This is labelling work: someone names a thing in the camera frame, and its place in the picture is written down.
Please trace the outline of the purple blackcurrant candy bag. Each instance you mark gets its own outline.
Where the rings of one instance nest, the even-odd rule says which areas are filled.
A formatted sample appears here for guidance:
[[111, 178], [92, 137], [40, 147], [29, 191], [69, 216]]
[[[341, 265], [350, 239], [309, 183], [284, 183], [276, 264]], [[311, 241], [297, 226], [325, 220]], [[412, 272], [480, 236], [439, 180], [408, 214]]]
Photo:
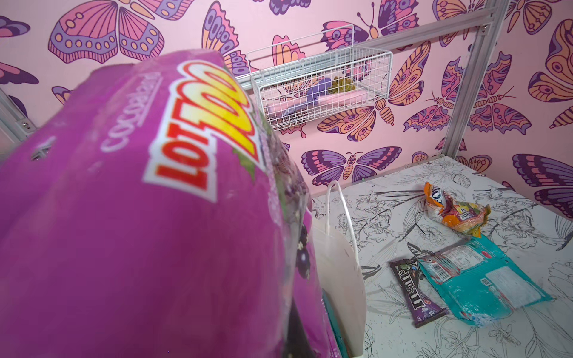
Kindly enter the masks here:
[[338, 357], [310, 208], [218, 52], [96, 70], [1, 164], [1, 355]]

